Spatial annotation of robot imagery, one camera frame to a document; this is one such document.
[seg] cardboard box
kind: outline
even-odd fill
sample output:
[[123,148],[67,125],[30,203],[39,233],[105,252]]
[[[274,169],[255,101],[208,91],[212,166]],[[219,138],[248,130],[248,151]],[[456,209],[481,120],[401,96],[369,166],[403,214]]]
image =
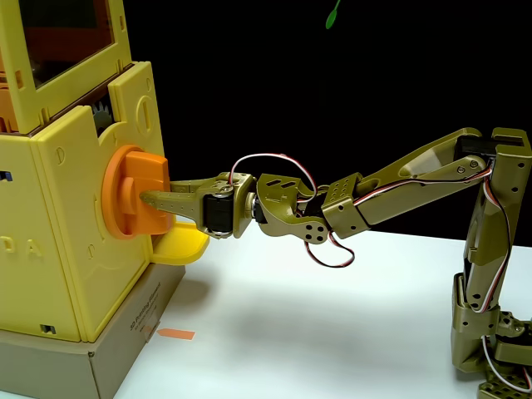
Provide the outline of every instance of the cardboard box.
[[0,390],[40,399],[111,399],[185,267],[151,264],[94,343],[0,331]]

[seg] orange sticker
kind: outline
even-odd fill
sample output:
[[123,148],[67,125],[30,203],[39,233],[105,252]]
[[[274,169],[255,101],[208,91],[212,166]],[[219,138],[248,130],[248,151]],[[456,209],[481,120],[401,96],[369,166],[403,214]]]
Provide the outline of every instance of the orange sticker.
[[188,341],[191,341],[195,335],[194,331],[174,330],[173,328],[163,328],[157,331],[157,333],[162,337],[186,339]]

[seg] gear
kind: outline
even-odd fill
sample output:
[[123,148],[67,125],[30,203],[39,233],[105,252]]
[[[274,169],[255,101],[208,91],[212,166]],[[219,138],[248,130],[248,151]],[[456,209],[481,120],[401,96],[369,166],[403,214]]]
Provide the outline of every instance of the gear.
[[98,106],[93,104],[92,116],[94,118],[96,131],[98,132],[98,137],[100,137],[101,133],[113,124],[113,117],[109,112],[109,106],[104,107],[101,101],[98,103]]

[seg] olive green robotic arm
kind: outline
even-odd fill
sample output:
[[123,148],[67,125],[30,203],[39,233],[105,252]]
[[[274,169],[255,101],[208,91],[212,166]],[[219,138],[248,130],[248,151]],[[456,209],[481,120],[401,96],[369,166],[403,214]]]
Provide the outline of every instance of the olive green robotic arm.
[[[454,278],[452,361],[463,372],[484,371],[481,338],[491,336],[495,367],[519,378],[518,365],[532,366],[532,326],[501,312],[498,299],[531,166],[532,150],[523,131],[495,129],[490,139],[483,139],[477,130],[461,129],[372,175],[355,173],[320,186],[308,203],[298,202],[313,196],[300,179],[264,174],[256,180],[238,173],[233,184],[229,173],[223,173],[213,179],[173,182],[171,192],[148,191],[141,198],[159,210],[193,219],[198,229],[217,239],[240,237],[255,219],[267,235],[292,234],[322,244],[329,231],[345,239],[482,183],[467,236],[464,271]],[[486,172],[504,212],[486,198],[484,179],[479,178]],[[479,397],[498,397],[490,393],[493,374],[488,378]]]

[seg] green leaf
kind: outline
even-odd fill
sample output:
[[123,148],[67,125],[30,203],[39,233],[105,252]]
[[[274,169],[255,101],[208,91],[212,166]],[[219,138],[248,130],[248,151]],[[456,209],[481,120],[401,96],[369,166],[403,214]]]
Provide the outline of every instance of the green leaf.
[[325,28],[330,29],[331,26],[334,24],[334,21],[336,20],[336,8],[331,11],[327,18],[327,22],[325,22]]

